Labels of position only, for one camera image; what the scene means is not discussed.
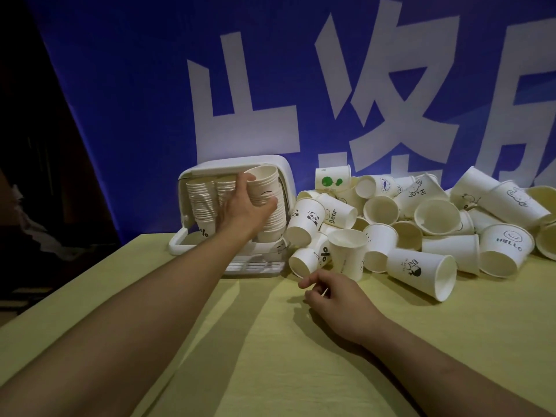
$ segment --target hand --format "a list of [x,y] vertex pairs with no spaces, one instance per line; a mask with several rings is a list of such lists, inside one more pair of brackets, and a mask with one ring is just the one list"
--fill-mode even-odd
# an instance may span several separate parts
[[309,306],[339,336],[369,348],[370,339],[386,317],[371,303],[357,282],[345,275],[319,269],[297,285],[309,288],[313,284],[312,290],[305,291]]
[[232,228],[239,233],[247,232],[249,239],[252,239],[262,231],[268,218],[276,210],[278,199],[271,197],[266,205],[253,206],[247,194],[247,181],[254,179],[255,176],[249,173],[237,175],[236,189],[233,195],[222,204],[216,218],[217,232]]

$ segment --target blue backdrop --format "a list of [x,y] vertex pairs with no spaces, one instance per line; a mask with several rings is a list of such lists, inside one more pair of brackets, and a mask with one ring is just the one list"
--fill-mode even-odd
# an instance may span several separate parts
[[[240,107],[247,117],[293,106],[283,120],[270,112],[289,123],[273,134],[284,146],[261,137],[257,149],[284,154],[298,190],[314,184],[319,154],[338,152],[356,175],[441,170],[445,188],[476,162],[522,185],[556,175],[556,0],[27,2],[124,241],[179,229],[176,180],[198,152],[222,157],[243,143],[252,153],[242,135],[259,124],[212,119],[241,118]],[[213,111],[194,117],[190,76],[202,105],[206,70]],[[213,133],[213,149],[200,147]],[[353,142],[366,134],[368,152]]]

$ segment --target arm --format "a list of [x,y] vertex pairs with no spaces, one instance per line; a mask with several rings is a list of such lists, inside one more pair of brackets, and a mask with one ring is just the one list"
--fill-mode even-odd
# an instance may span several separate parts
[[[375,354],[428,416],[551,415],[387,319],[344,275],[319,270],[299,287],[312,284],[307,303],[338,335]],[[325,287],[330,298],[321,296]]]
[[247,179],[219,216],[217,234],[107,300],[0,389],[0,415],[128,416],[172,360],[240,249],[271,213]]

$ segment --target forearm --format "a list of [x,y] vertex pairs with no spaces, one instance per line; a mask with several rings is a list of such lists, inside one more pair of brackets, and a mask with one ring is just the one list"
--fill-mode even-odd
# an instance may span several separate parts
[[430,417],[550,415],[386,318],[364,346]]
[[228,227],[106,301],[0,390],[0,414],[129,415],[248,237]]

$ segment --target yellow tablecloth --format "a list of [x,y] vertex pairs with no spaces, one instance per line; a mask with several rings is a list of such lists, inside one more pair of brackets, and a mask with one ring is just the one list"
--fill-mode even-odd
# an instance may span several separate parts
[[[0,383],[107,298],[171,259],[170,234],[142,235],[0,329]],[[311,319],[292,275],[222,279],[135,416],[410,416],[364,358]],[[361,287],[387,316],[556,413],[556,264],[531,256],[510,280],[458,277],[435,304],[386,275]]]

